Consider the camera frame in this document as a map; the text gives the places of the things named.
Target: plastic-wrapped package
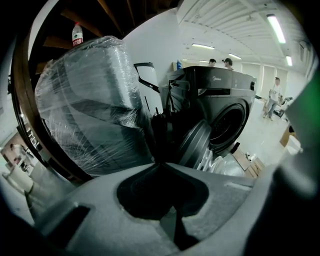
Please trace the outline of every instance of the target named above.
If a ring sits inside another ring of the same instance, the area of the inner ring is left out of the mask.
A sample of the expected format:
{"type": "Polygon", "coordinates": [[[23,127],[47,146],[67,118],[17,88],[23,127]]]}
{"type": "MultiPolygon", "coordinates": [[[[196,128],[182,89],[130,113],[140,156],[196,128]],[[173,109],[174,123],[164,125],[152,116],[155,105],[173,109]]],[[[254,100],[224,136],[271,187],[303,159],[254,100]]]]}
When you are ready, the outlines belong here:
{"type": "Polygon", "coordinates": [[[86,173],[152,163],[151,126],[122,40],[91,40],[47,65],[35,100],[53,138],[86,173]]]}

